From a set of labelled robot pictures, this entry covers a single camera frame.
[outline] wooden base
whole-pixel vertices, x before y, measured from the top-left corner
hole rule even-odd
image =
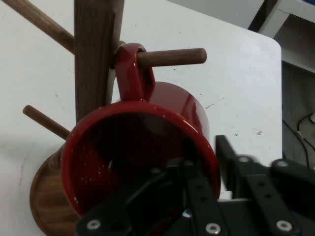
[[[48,160],[41,165],[31,185],[31,212],[47,236],[73,236],[79,216],[63,192],[60,171],[51,170]]]

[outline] mug rim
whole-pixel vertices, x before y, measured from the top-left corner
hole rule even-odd
[[[98,109],[86,115],[76,124],[65,142],[61,156],[61,178],[64,192],[75,212],[81,216],[85,213],[74,200],[75,194],[72,182],[70,180],[71,166],[69,160],[73,159],[75,154],[71,150],[73,150],[75,144],[83,137],[86,131],[103,119],[114,115],[128,113],[143,113],[164,118],[171,124],[178,127],[184,134],[186,134],[193,141],[196,148],[200,150],[202,156],[204,157],[204,161],[206,161],[208,164],[209,169],[205,174],[211,182],[215,196],[219,198],[221,177],[218,160],[202,131],[195,128],[193,124],[191,124],[180,114],[175,113],[174,111],[165,107],[146,101],[124,101],[99,107]]]

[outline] floor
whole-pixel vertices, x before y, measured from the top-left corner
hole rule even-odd
[[[282,104],[283,119],[295,131],[297,122],[303,116],[315,111],[315,74],[283,62]],[[300,126],[303,136],[315,146],[315,124],[305,119]],[[288,159],[305,165],[306,156],[302,145],[283,124],[283,151]],[[305,143],[310,167],[315,167],[315,152]]]

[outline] metal screw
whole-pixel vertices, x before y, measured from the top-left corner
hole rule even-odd
[[[100,221],[99,220],[90,220],[87,224],[88,230],[96,230],[100,227]]]
[[[287,167],[288,164],[287,164],[285,161],[278,161],[278,162],[277,162],[277,166]]]
[[[210,235],[218,235],[221,232],[221,227],[216,223],[206,225],[206,232]]]
[[[292,225],[285,220],[279,220],[277,222],[277,228],[281,231],[289,232],[292,230]]]
[[[242,157],[240,157],[238,160],[239,160],[240,162],[249,162],[249,161],[250,161],[250,159],[249,159],[248,157],[246,157],[246,156],[242,156]]]

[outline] mug handle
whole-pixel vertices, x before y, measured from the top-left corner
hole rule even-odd
[[[141,44],[128,43],[116,53],[115,71],[121,101],[148,101],[154,89],[152,68],[138,67],[139,52],[146,52]]]

